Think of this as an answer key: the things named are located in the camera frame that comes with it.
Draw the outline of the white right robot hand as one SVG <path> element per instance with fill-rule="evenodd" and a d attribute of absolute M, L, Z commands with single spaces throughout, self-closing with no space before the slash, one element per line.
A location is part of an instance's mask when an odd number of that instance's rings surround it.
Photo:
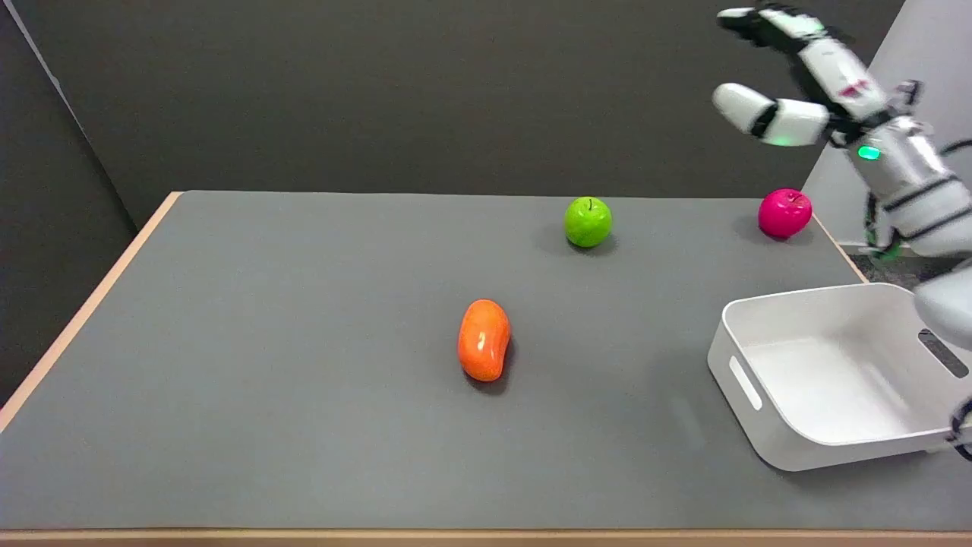
<path fill-rule="evenodd" d="M 897 119 L 912 122 L 906 102 L 917 84 L 889 96 L 833 27 L 808 11 L 757 1 L 716 14 L 718 26 L 757 48 L 781 53 L 801 100 L 771 98 L 742 84 L 719 84 L 718 113 L 743 134 L 777 147 L 802 147 L 824 138 L 844 147 Z"/>

